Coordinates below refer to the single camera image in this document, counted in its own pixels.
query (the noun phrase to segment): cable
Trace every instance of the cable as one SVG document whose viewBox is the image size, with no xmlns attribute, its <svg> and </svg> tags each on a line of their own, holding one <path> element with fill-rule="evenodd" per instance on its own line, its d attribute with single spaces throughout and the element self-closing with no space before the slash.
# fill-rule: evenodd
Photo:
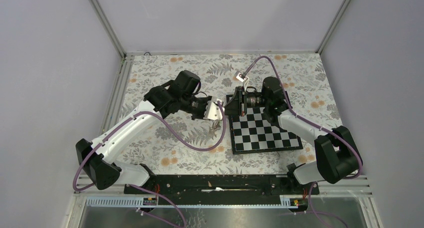
<svg viewBox="0 0 424 228">
<path fill-rule="evenodd" d="M 286 94 L 286 91 L 284 90 L 284 86 L 283 86 L 283 83 L 281 82 L 281 79 L 280 79 L 280 77 L 279 77 L 279 75 L 278 75 L 278 72 L 277 72 L 277 69 L 275 68 L 275 66 L 274 66 L 274 63 L 272 62 L 272 60 L 269 58 L 269 57 L 267 57 L 267 56 L 260 56 L 259 58 L 257 58 L 257 59 L 255 59 L 255 61 L 246 69 L 246 71 L 243 73 L 243 76 L 246 76 L 247 74 L 248 74 L 248 72 L 253 68 L 253 66 L 260 60 L 260 59 L 267 59 L 268 61 L 269 61 L 269 63 L 271 64 L 271 66 L 272 66 L 272 69 L 274 69 L 274 72 L 275 72 L 275 75 L 276 75 L 276 77 L 277 77 L 277 79 L 278 79 L 278 81 L 279 81 L 279 84 L 280 84 L 280 86 L 281 86 L 281 88 L 282 88 L 282 93 L 284 94 L 284 98 L 285 98 L 285 100 L 287 101 L 287 104 L 288 104 L 288 109 L 290 110 L 290 113 L 292 113 L 296 118 L 298 118 L 298 119 L 300 119 L 300 120 L 302 120 L 303 122 L 305 122 L 305 123 L 307 123 L 307 124 L 309 124 L 309 125 L 311 125 L 311 126 L 313 126 L 313 127 L 315 127 L 315 128 L 318 128 L 318 129 L 320 129 L 320 130 L 323 130 L 324 132 L 327 132 L 328 134 L 330 134 L 330 135 L 332 135 L 332 136 L 334 136 L 336 139 L 338 139 L 341 143 L 343 143 L 352 153 L 353 153 L 353 155 L 355 156 L 355 158 L 356 158 L 356 160 L 357 160 L 357 162 L 358 162 L 358 172 L 357 172 L 357 174 L 355 174 L 355 175 L 353 175 L 353 176 L 348 176 L 348 177 L 345 177 L 345 179 L 354 179 L 354 178 L 357 178 L 357 177 L 359 177 L 360 175 L 361 175 L 361 173 L 362 173 L 362 162 L 361 162 L 361 158 L 359 157 L 359 155 L 358 155 L 358 153 L 354 150 L 354 148 L 350 145 L 350 144 L 348 144 L 344 139 L 342 139 L 340 136 L 338 136 L 337 134 L 335 134 L 334 132 L 332 132 L 331 130 L 328 130 L 328 129 L 326 129 L 326 128 L 324 128 L 324 127 L 321 127 L 320 125 L 318 125 L 318 124 L 315 124 L 315 123 L 313 123 L 312 121 L 309 121 L 309 120 L 307 120 L 306 118 L 304 118 L 304 117 L 302 117 L 302 116 L 300 116 L 300 115 L 298 115 L 294 110 L 293 110 L 293 108 L 292 108 L 292 104 L 290 103 L 290 100 L 289 100 L 289 98 L 288 98 L 288 96 L 287 96 L 287 94 Z M 312 185 L 311 185 L 311 187 L 310 187 L 310 189 L 309 189 L 309 195 L 308 195 L 308 202 L 309 202 L 309 204 L 310 204 L 310 207 L 312 208 L 312 212 L 315 214 L 315 216 L 324 224 L 324 225 L 326 225 L 327 227 L 331 227 L 329 224 L 327 224 L 326 222 L 324 222 L 319 216 L 318 216 L 318 214 L 319 214 L 319 212 L 318 211 L 315 211 L 315 209 L 314 209 L 314 207 L 313 207 L 313 205 L 312 205 L 312 203 L 311 203 L 311 193 L 312 193 L 312 188 L 313 188 L 313 186 L 314 186 L 314 184 L 316 184 L 317 182 L 313 182 L 312 183 Z"/>
<path fill-rule="evenodd" d="M 219 140 L 218 140 L 218 142 L 215 144 L 215 145 L 213 145 L 212 147 L 209 147 L 209 148 L 206 148 L 206 149 L 200 149 L 200 148 L 196 148 L 196 147 L 194 147 L 194 146 L 192 146 L 192 145 L 190 145 L 190 144 L 188 144 L 185 140 L 183 140 L 180 136 L 178 136 L 178 134 L 175 132 L 175 130 L 174 129 L 172 129 L 172 127 L 162 118 L 162 117 L 160 117 L 159 115 L 157 115 L 157 114 L 155 114 L 155 113 L 152 113 L 152 112 L 149 112 L 149 111 L 141 111 L 141 112 L 138 112 L 137 114 L 135 114 L 134 115 L 134 120 L 135 119 L 137 119 L 139 116 L 141 116 L 141 115 L 144 115 L 144 114 L 148 114 L 148 115 L 151 115 L 151 116 L 154 116 L 155 118 L 157 118 L 159 121 L 161 121 L 169 130 L 170 130 L 170 132 L 181 142 L 181 143 L 183 143 L 185 146 L 187 146 L 188 148 L 191 148 L 191 149 L 193 149 L 193 150 L 196 150 L 196 151 L 209 151 L 209 150 L 213 150 L 213 149 L 215 149 L 221 142 L 222 142 L 222 140 L 224 139 L 224 136 L 225 136 L 225 132 L 226 132 L 226 120 L 225 120 L 225 113 L 224 113 L 224 110 L 223 110 L 223 107 L 222 107 L 222 104 L 221 104 L 221 102 L 220 101 L 218 101 L 217 102 L 217 105 L 218 105 L 218 107 L 219 107 L 219 110 L 221 111 L 221 115 L 222 115 L 222 122 L 223 122 L 223 125 L 222 125 L 222 134 L 221 134 L 221 137 L 219 138 Z M 133 118 L 128 118 L 127 120 L 125 120 L 124 122 L 122 122 L 120 125 L 118 125 L 115 129 L 113 129 L 112 130 L 112 132 L 110 132 L 110 134 L 109 135 L 107 135 L 103 140 L 102 140 L 102 142 L 104 143 L 104 142 L 106 142 L 106 141 L 108 141 L 109 140 L 109 138 L 110 137 L 112 137 L 112 135 L 114 135 L 116 132 L 118 132 L 118 130 L 120 130 L 122 127 L 124 127 L 126 124 L 128 124 L 130 121 L 132 121 L 133 120 Z M 84 186 L 83 188 L 78 188 L 77 187 L 77 181 L 78 181 L 78 177 L 80 176 L 80 174 L 81 174 L 81 171 L 82 171 L 82 169 L 84 168 L 84 166 L 85 166 L 85 164 L 87 163 L 87 161 L 90 159 L 90 157 L 103 145 L 103 143 L 99 143 L 99 144 L 97 144 L 89 153 L 88 153 L 88 155 L 84 158 L 84 160 L 81 162 L 81 164 L 79 165 L 79 167 L 78 167 L 78 170 L 76 171 L 76 174 L 75 174 L 75 176 L 74 176 L 74 178 L 73 178 L 73 182 L 72 182 L 72 187 L 73 187 L 73 189 L 75 190 L 75 191 L 78 191 L 78 192 L 81 192 L 81 191 L 83 191 L 83 190 L 86 190 L 86 189 L 88 189 L 88 188 L 90 188 L 90 187 L 92 187 L 93 185 L 94 185 L 94 183 L 91 183 L 91 184 L 89 184 L 89 185 L 86 185 L 86 186 Z M 148 216 L 151 216 L 151 217 L 153 217 L 153 218 L 156 218 L 156 219 L 159 219 L 159 220 L 161 220 L 161 221 L 163 221 L 163 222 L 165 222 L 165 223 L 167 223 L 167 224 L 170 224 L 170 225 L 173 225 L 173 226 L 176 226 L 176 227 L 178 227 L 178 228 L 184 228 L 184 227 L 186 227 L 187 226 L 187 221 L 186 221 L 186 218 L 184 217 L 184 215 L 183 215 L 183 213 L 181 212 L 181 210 L 171 201 L 171 200 L 169 200 L 168 198 L 166 198 L 165 196 L 163 196 L 163 195 L 161 195 L 161 194 L 159 194 L 159 193 L 157 193 L 157 192 L 153 192 L 153 191 L 150 191 L 150 190 L 147 190 L 147 189 L 144 189 L 144 188 L 141 188 L 141 187 L 138 187 L 138 186 L 136 186 L 136 185 L 133 185 L 133 184 L 130 184 L 130 186 L 131 187 L 134 187 L 134 188 L 136 188 L 136 189 L 139 189 L 139 190 L 141 190 L 141 191 L 144 191 L 144 192 L 146 192 L 146 193 L 150 193 L 150 194 L 154 194 L 154 195 L 156 195 L 156 196 L 159 196 L 159 197 L 161 197 L 161 198 L 163 198 L 164 200 L 166 200 L 167 202 L 169 202 L 173 207 L 175 207 L 175 209 L 178 211 L 178 213 L 181 215 L 181 217 L 182 217 L 182 220 L 183 220 L 183 222 L 184 222 L 184 226 L 179 226 L 179 225 L 176 225 L 176 224 L 173 224 L 173 223 L 171 223 L 171 222 L 169 222 L 169 221 L 167 221 L 167 220 L 165 220 L 165 219 L 163 219 L 163 218 L 161 218 L 161 217 L 159 217 L 159 216 L 156 216 L 156 215 L 154 215 L 154 214 L 150 214 L 150 213 L 148 213 L 148 212 L 146 212 L 145 214 L 146 215 L 148 215 Z"/>
<path fill-rule="evenodd" d="M 348 144 L 344 139 L 342 139 L 340 136 L 338 136 L 337 134 L 335 134 L 334 132 L 332 132 L 331 130 L 328 130 L 328 129 L 326 129 L 326 128 L 324 128 L 324 127 L 321 127 L 321 126 L 319 126 L 318 124 L 315 124 L 315 123 L 313 123 L 313 122 L 311 122 L 311 121 L 309 121 L 309 120 L 307 120 L 306 118 L 304 118 L 304 117 L 302 117 L 302 116 L 300 116 L 300 115 L 298 115 L 294 110 L 293 110 L 293 108 L 292 108 L 292 104 L 290 103 L 290 100 L 289 100 L 289 98 L 287 97 L 287 94 L 286 94 L 286 91 L 284 90 L 284 86 L 283 86 L 283 83 L 281 82 L 281 79 L 280 79 L 280 77 L 279 77 L 279 75 L 278 75 L 278 72 L 277 72 L 277 69 L 275 68 L 275 66 L 274 66 L 274 63 L 272 62 L 272 60 L 269 58 L 269 57 L 267 57 L 267 56 L 260 56 L 259 58 L 257 58 L 247 69 L 246 69 L 246 71 L 243 73 L 243 75 L 244 76 L 246 76 L 247 74 L 248 74 L 248 72 L 253 68 L 253 66 L 260 60 L 260 59 L 267 59 L 268 61 L 269 61 L 269 63 L 271 63 L 271 66 L 272 66 L 272 69 L 274 69 L 274 72 L 275 72 L 275 75 L 276 75 L 276 77 L 277 77 L 277 79 L 278 79 L 278 81 L 279 81 L 279 84 L 280 84 L 280 86 L 281 86 L 281 88 L 282 88 L 282 93 L 284 94 L 284 98 L 285 98 L 285 100 L 287 101 L 287 104 L 288 104 L 288 109 L 290 110 L 290 112 L 296 117 L 296 118 L 298 118 L 298 119 L 300 119 L 300 120 L 302 120 L 303 122 L 305 122 L 305 123 L 307 123 L 307 124 L 309 124 L 309 125 L 311 125 L 311 126 L 313 126 L 313 127 L 315 127 L 315 128 L 318 128 L 318 129 L 321 129 L 321 130 L 323 130 L 324 132 L 327 132 L 327 133 L 329 133 L 329 134 L 331 134 L 332 136 L 334 136 L 336 139 L 338 139 L 340 142 L 342 142 L 352 153 L 353 153 L 353 155 L 355 156 L 355 158 L 356 158 L 356 160 L 357 160 L 357 162 L 358 162 L 358 166 L 359 166 L 359 168 L 358 168 L 358 173 L 357 174 L 355 174 L 355 175 L 353 175 L 353 176 L 349 176 L 349 177 L 346 177 L 345 179 L 354 179 L 354 178 L 357 178 L 357 177 L 359 177 L 360 175 L 361 175 L 361 173 L 362 173 L 362 162 L 361 162 L 361 159 L 360 159 L 360 157 L 359 157 L 359 155 L 358 155 L 358 153 L 353 149 L 353 147 L 350 145 L 350 144 Z"/>
<path fill-rule="evenodd" d="M 334 217 L 334 218 L 338 219 L 341 223 L 343 223 L 346 227 L 349 227 L 348 224 L 346 223 L 346 221 L 344 221 L 341 217 L 339 217 L 335 214 L 331 214 L 331 213 L 328 213 L 328 212 L 322 212 L 322 211 L 317 211 L 316 213 Z M 303 211 L 303 212 L 296 212 L 295 214 L 294 213 L 284 213 L 284 214 L 279 214 L 279 216 L 300 215 L 300 214 L 313 214 L 313 212 L 312 211 Z"/>
<path fill-rule="evenodd" d="M 177 212 L 179 213 L 179 215 L 181 216 L 181 218 L 182 218 L 182 221 L 183 221 L 183 223 L 184 223 L 184 226 L 179 226 L 179 225 L 177 225 L 177 224 L 174 224 L 174 223 L 171 223 L 171 222 L 169 222 L 169 221 L 167 221 L 166 219 L 164 219 L 164 218 L 161 218 L 161 217 L 159 217 L 159 216 L 156 216 L 156 215 L 154 215 L 154 214 L 150 214 L 150 213 L 148 213 L 148 212 L 141 212 L 141 214 L 143 215 L 143 214 L 146 214 L 146 215 L 148 215 L 148 216 L 150 216 L 150 217 L 153 217 L 153 218 L 156 218 L 156 219 L 158 219 L 158 220 L 161 220 L 161 221 L 163 221 L 163 222 L 165 222 L 165 223 L 167 223 L 167 224 L 169 224 L 169 225 L 172 225 L 172 226 L 175 226 L 175 227 L 178 227 L 178 228 L 184 228 L 184 227 L 186 227 L 187 226 L 187 221 L 186 221 L 186 218 L 184 217 L 184 215 L 183 215 L 183 212 L 181 212 L 181 210 L 180 210 L 180 208 L 178 208 L 177 207 L 177 205 L 176 204 L 174 204 L 170 199 L 168 199 L 168 198 L 166 198 L 164 195 L 162 195 L 162 194 L 159 194 L 159 193 L 156 193 L 156 192 L 153 192 L 153 191 L 150 191 L 150 190 L 148 190 L 148 189 L 144 189 L 144 188 L 141 188 L 141 187 L 139 187 L 139 186 L 136 186 L 136 185 L 133 185 L 133 184 L 130 184 L 130 186 L 131 187 L 133 187 L 133 188 L 136 188 L 136 189 L 138 189 L 138 190 L 141 190 L 141 191 L 143 191 L 143 192 L 146 192 L 146 193 L 149 193 L 149 194 L 153 194 L 153 195 L 156 195 L 156 196 L 159 196 L 159 197 L 161 197 L 162 199 L 164 199 L 164 200 L 166 200 L 168 203 L 170 203 L 176 210 L 177 210 Z"/>
<path fill-rule="evenodd" d="M 192 145 L 190 145 L 189 143 L 187 143 L 185 140 L 183 140 L 176 132 L 174 129 L 172 129 L 172 127 L 159 115 L 149 112 L 149 111 L 141 111 L 138 112 L 134 115 L 134 119 L 136 119 L 137 117 L 144 115 L 144 114 L 148 114 L 151 116 L 154 116 L 155 118 L 157 118 L 160 122 L 162 122 L 170 131 L 171 133 L 181 142 L 183 143 L 185 146 L 187 146 L 190 149 L 196 150 L 196 151 L 210 151 L 215 149 L 224 139 L 225 136 L 225 132 L 226 132 L 226 128 L 227 128 L 227 124 L 226 124 L 226 119 L 225 119 L 225 113 L 222 107 L 222 104 L 220 101 L 217 102 L 217 105 L 219 107 L 219 110 L 221 111 L 221 115 L 222 115 L 222 134 L 221 137 L 219 138 L 218 142 L 216 142 L 216 144 L 214 144 L 213 146 L 206 148 L 206 149 L 201 149 L 201 148 L 196 148 Z M 128 118 L 126 121 L 122 122 L 120 125 L 118 125 L 115 129 L 112 130 L 112 132 L 110 132 L 109 135 L 107 135 L 102 141 L 103 143 L 108 141 L 110 137 L 112 137 L 112 135 L 114 135 L 116 132 L 118 132 L 118 130 L 120 130 L 122 127 L 124 127 L 126 124 L 128 124 L 130 121 L 132 121 L 133 118 Z M 90 153 L 88 153 L 88 155 L 85 157 L 85 159 L 81 162 L 81 164 L 78 167 L 78 170 L 76 171 L 75 176 L 73 177 L 73 182 L 72 182 L 72 187 L 75 191 L 77 192 L 81 192 L 83 190 L 86 190 L 90 187 L 92 187 L 94 185 L 94 183 L 91 183 L 89 185 L 84 186 L 83 188 L 78 188 L 77 187 L 77 181 L 78 181 L 78 177 L 81 174 L 81 171 L 83 169 L 83 167 L 85 166 L 85 164 L 87 163 L 88 159 L 90 159 L 90 157 L 103 145 L 103 143 L 99 143 L 98 145 L 96 145 L 96 147 L 90 151 Z"/>
<path fill-rule="evenodd" d="M 205 92 L 202 92 L 202 91 L 197 92 L 197 93 L 196 93 L 196 95 L 197 95 L 197 94 L 204 94 L 204 95 L 206 95 L 206 97 L 208 97 L 208 95 L 207 95 Z"/>
</svg>

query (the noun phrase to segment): chessboard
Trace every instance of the chessboard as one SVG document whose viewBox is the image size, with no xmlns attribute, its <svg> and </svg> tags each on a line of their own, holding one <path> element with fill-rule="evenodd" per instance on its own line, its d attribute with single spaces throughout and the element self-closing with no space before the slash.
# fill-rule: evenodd
<svg viewBox="0 0 424 228">
<path fill-rule="evenodd" d="M 264 108 L 248 108 L 245 116 L 229 116 L 233 154 L 303 149 L 301 139 L 272 126 L 264 118 Z"/>
</svg>

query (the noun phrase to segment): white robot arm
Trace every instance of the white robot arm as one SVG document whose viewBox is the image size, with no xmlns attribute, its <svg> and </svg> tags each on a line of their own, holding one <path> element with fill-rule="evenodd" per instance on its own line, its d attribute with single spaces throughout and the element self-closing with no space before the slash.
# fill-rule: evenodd
<svg viewBox="0 0 424 228">
<path fill-rule="evenodd" d="M 248 92 L 248 78 L 236 73 L 236 77 L 243 81 L 243 86 L 235 89 L 232 99 L 225 106 L 226 115 L 243 116 L 248 107 L 265 107 L 263 114 L 267 121 L 282 129 L 292 132 L 311 144 L 315 148 L 316 161 L 308 164 L 295 166 L 289 165 L 288 176 L 291 176 L 294 183 L 305 185 L 317 180 L 326 180 L 329 183 L 336 183 L 347 175 L 355 172 L 359 168 L 358 159 L 352 150 L 359 156 L 358 149 L 349 130 L 343 126 L 330 131 L 345 141 L 340 142 L 333 135 L 324 132 L 321 125 L 316 128 L 313 122 L 300 119 L 290 110 L 280 81 L 275 77 L 267 77 L 263 80 L 261 92 Z"/>
<path fill-rule="evenodd" d="M 211 96 L 197 98 L 195 95 L 200 86 L 197 75 L 182 71 L 175 80 L 153 87 L 134 110 L 100 137 L 91 142 L 80 140 L 76 144 L 80 165 L 88 153 L 96 149 L 83 167 L 96 187 L 101 190 L 112 184 L 143 185 L 149 178 L 145 167 L 116 159 L 141 132 L 169 114 L 184 110 L 192 114 L 192 119 L 222 120 L 222 113 L 216 104 L 216 101 L 221 100 Z"/>
</svg>

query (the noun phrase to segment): floral tablecloth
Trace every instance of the floral tablecloth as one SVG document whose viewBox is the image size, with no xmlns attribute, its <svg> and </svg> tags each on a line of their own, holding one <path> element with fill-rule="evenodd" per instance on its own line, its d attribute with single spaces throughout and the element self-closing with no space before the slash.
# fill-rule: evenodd
<svg viewBox="0 0 424 228">
<path fill-rule="evenodd" d="M 136 56 L 125 92 L 120 119 L 125 117 L 154 86 L 174 79 L 182 70 L 201 78 L 201 90 L 224 100 L 241 83 L 234 78 L 259 55 L 172 55 Z M 293 108 L 306 118 L 327 127 L 342 124 L 318 54 L 268 55 L 274 62 Z M 265 77 L 274 72 L 267 60 L 260 60 L 249 73 L 250 86 L 258 90 Z M 221 126 L 212 121 L 191 120 L 179 111 L 166 121 L 187 142 L 210 147 L 221 135 Z M 119 161 L 144 163 L 156 174 L 282 174 L 291 163 L 315 160 L 311 145 L 302 141 L 303 150 L 233 155 L 230 131 L 214 150 L 198 152 L 181 144 L 162 123 L 149 127 L 122 154 Z"/>
</svg>

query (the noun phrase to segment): white wall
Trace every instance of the white wall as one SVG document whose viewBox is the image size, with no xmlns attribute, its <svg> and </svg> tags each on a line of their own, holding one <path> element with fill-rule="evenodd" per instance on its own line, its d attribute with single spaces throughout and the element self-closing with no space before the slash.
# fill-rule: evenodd
<svg viewBox="0 0 424 228">
<path fill-rule="evenodd" d="M 343 0 L 99 0 L 127 52 L 318 48 Z"/>
<path fill-rule="evenodd" d="M 0 0 L 0 227 L 60 226 L 119 57 L 88 0 Z"/>
<path fill-rule="evenodd" d="M 423 0 L 352 0 L 322 56 L 386 228 L 424 223 L 423 10 Z"/>
</svg>

